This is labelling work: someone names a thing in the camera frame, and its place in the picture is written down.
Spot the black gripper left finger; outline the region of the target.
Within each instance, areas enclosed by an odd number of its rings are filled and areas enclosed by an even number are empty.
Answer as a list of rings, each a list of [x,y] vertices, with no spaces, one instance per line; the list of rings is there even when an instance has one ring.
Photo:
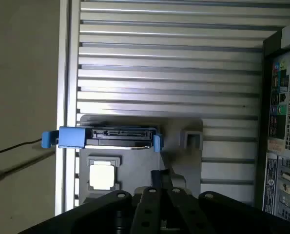
[[[131,195],[118,190],[50,218],[24,234],[159,234],[162,171],[151,171],[152,185]]]

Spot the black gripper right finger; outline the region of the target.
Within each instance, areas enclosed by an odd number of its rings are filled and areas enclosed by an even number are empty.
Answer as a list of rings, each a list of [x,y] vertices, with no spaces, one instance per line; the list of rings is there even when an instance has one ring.
[[[194,197],[172,179],[183,180],[169,170],[162,171],[162,188],[170,189],[175,200],[165,197],[164,234],[290,234],[290,222],[216,192]]]

